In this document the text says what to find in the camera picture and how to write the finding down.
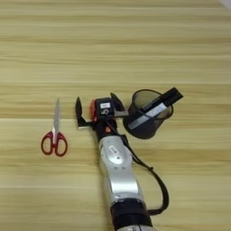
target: mesh pen cup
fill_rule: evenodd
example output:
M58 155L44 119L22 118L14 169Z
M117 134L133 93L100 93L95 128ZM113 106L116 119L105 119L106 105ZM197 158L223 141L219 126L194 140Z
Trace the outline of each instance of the mesh pen cup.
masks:
M157 103L161 95L160 92L150 89L142 89L134 93L132 104L128 109L129 116L123 120L124 127L129 134L139 139L150 139L154 137L162 122L172 116L173 107L162 108L161 105L153 109L161 111L160 113L156 111L157 115L150 115L151 109L149 108Z

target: scissors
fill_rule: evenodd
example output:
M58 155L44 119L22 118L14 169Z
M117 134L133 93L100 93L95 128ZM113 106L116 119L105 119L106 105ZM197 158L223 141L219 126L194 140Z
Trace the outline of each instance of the scissors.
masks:
M51 141L51 147L48 151L44 148L44 142L46 140ZM63 141L65 143L65 150L63 152L59 152L59 142ZM60 132L60 100L58 99L55 106L54 112L54 122L53 122L53 129L49 131L43 138L41 142L42 152L45 155L51 155L53 150L55 154L59 157L64 156L68 150L68 142L65 136Z

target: black cable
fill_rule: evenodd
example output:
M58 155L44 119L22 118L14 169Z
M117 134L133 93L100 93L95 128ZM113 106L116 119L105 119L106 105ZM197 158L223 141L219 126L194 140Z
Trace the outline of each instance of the black cable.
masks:
M143 162L133 151L133 149L131 148L131 146L129 145L129 143L126 141L126 139L116 131L116 129L108 122L106 121L106 124L108 125L108 127L111 128L111 130L117 134L123 141L124 145L129 149L129 151L132 153L133 155L133 160L134 162L136 162L137 164L143 166L144 168L146 168L151 174L152 176L157 180L161 191L162 191L162 206L160 208L156 208L156 209L149 209L148 212L151 216L155 216L158 214L161 214L168 206L170 203L170 197L169 197L169 192L167 190L167 187L165 186L165 184L163 183L162 179L159 177L159 175L153 170L153 167L150 167L149 165L147 165L145 162Z

